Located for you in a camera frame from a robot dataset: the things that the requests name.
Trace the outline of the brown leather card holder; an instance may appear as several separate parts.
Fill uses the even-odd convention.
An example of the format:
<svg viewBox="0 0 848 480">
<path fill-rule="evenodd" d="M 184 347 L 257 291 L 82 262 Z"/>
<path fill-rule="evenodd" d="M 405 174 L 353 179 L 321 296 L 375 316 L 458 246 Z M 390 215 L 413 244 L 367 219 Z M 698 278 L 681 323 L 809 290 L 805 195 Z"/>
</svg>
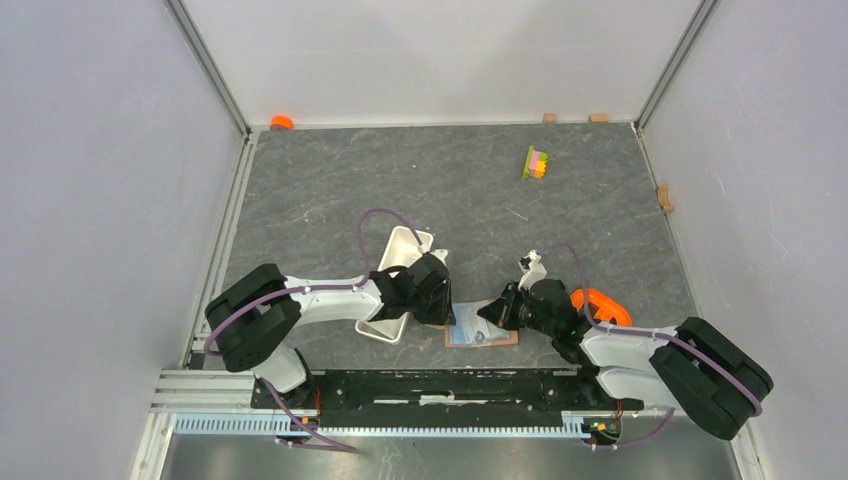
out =
<svg viewBox="0 0 848 480">
<path fill-rule="evenodd" d="M 519 343 L 517 331 L 501 329 L 477 314 L 490 300 L 455 303 L 455 323 L 445 328 L 447 348 L 512 346 Z"/>
</svg>

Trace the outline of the white rectangular tray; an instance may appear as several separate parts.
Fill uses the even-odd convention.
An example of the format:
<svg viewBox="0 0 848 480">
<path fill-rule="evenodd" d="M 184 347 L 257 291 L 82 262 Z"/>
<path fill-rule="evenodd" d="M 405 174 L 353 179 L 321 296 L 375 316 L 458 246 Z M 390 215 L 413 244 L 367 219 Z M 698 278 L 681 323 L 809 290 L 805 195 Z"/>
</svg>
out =
<svg viewBox="0 0 848 480">
<path fill-rule="evenodd" d="M 394 278 L 401 274 L 400 267 L 410 267 L 421 256 L 419 243 L 412 231 L 404 226 L 395 227 L 376 269 L 376 284 L 383 305 L 373 318 L 355 323 L 357 333 L 384 343 L 397 344 L 409 318 L 416 314 L 427 315 L 433 294 L 414 294 L 407 299 L 404 292 L 397 292 L 394 282 Z"/>
</svg>

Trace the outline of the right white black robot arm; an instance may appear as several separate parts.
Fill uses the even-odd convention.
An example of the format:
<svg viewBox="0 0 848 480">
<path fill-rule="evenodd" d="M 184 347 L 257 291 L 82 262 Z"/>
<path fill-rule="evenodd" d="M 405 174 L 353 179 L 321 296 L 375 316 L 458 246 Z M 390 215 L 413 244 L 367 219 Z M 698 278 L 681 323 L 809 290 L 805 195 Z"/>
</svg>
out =
<svg viewBox="0 0 848 480">
<path fill-rule="evenodd" d="M 530 288 L 509 283 L 478 314 L 504 330 L 549 337 L 563 359 L 589 372 L 577 392 L 591 408 L 613 399 L 670 407 L 723 440 L 761 415 L 774 389 L 771 375 L 707 320 L 637 328 L 614 306 L 595 289 L 569 293 L 562 281 L 547 279 Z"/>
</svg>

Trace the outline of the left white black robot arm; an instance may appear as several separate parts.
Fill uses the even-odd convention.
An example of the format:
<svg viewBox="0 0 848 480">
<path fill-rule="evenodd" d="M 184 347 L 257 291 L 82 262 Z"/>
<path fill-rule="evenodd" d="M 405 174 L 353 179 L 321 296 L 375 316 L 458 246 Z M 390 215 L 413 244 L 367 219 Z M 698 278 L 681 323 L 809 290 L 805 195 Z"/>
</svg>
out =
<svg viewBox="0 0 848 480">
<path fill-rule="evenodd" d="M 448 253 L 435 250 L 409 266 L 343 279 L 314 281 L 263 264 L 206 307 L 211 329 L 204 345 L 230 372 L 269 382 L 290 407 L 306 405 L 314 381 L 297 349 L 285 343 L 297 326 L 331 321 L 381 322 L 406 314 L 444 323 L 450 310 Z"/>
</svg>

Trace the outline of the orange horseshoe toy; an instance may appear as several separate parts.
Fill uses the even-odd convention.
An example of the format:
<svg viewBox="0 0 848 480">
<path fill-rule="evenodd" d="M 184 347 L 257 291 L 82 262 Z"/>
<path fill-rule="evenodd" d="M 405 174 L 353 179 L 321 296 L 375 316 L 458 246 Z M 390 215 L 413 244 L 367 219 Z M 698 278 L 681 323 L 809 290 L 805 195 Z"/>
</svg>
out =
<svg viewBox="0 0 848 480">
<path fill-rule="evenodd" d="M 593 318 L 622 327 L 632 327 L 633 323 L 628 311 L 619 303 L 601 293 L 588 288 L 587 294 L 582 289 L 577 289 L 570 295 L 570 300 L 575 309 L 582 312 L 587 301 Z"/>
</svg>

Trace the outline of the colourful toy brick stack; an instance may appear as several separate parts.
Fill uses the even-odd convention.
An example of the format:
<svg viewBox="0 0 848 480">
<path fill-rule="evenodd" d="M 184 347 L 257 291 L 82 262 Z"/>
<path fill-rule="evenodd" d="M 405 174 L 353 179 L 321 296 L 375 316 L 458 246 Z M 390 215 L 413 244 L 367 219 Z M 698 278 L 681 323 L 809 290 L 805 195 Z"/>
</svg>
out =
<svg viewBox="0 0 848 480">
<path fill-rule="evenodd" d="M 529 146 L 522 170 L 522 178 L 543 178 L 547 173 L 548 161 L 549 155 L 547 153 L 537 150 L 534 146 Z"/>
</svg>

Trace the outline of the curved wooden piece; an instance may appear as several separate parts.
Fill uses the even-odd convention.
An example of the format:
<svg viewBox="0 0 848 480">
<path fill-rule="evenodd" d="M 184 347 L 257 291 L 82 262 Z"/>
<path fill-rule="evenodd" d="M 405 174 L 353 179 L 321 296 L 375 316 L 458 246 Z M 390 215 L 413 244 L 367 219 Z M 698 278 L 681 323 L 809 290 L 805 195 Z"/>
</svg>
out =
<svg viewBox="0 0 848 480">
<path fill-rule="evenodd" d="M 660 210 L 664 215 L 669 215 L 674 212 L 675 206 L 672 203 L 670 188 L 668 185 L 660 185 L 656 189 L 656 197 Z"/>
</svg>

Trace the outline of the flat wooden block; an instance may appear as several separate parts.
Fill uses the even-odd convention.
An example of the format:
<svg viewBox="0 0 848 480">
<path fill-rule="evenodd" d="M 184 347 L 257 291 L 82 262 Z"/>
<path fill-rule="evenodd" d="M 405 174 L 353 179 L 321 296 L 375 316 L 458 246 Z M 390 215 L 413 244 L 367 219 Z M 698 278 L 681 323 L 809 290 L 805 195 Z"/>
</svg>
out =
<svg viewBox="0 0 848 480">
<path fill-rule="evenodd" d="M 590 123 L 609 123 L 611 117 L 606 113 L 592 113 L 588 116 Z"/>
</svg>

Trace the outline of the orange round cap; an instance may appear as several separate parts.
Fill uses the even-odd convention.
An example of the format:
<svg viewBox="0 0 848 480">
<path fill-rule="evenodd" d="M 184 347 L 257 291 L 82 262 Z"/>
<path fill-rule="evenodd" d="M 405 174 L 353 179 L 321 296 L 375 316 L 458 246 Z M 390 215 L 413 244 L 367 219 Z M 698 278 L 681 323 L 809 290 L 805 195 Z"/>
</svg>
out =
<svg viewBox="0 0 848 480">
<path fill-rule="evenodd" d="M 273 116 L 269 123 L 270 130 L 292 130 L 293 128 L 294 122 L 284 115 Z"/>
</svg>

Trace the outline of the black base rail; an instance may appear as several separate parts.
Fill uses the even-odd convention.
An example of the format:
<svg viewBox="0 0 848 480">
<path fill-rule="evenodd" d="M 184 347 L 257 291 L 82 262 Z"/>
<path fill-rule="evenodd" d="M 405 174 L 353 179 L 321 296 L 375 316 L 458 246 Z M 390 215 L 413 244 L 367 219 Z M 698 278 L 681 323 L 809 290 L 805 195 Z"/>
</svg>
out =
<svg viewBox="0 0 848 480">
<path fill-rule="evenodd" d="M 325 370 L 283 397 L 323 427 L 554 427 L 564 412 L 640 411 L 576 368 Z"/>
</svg>

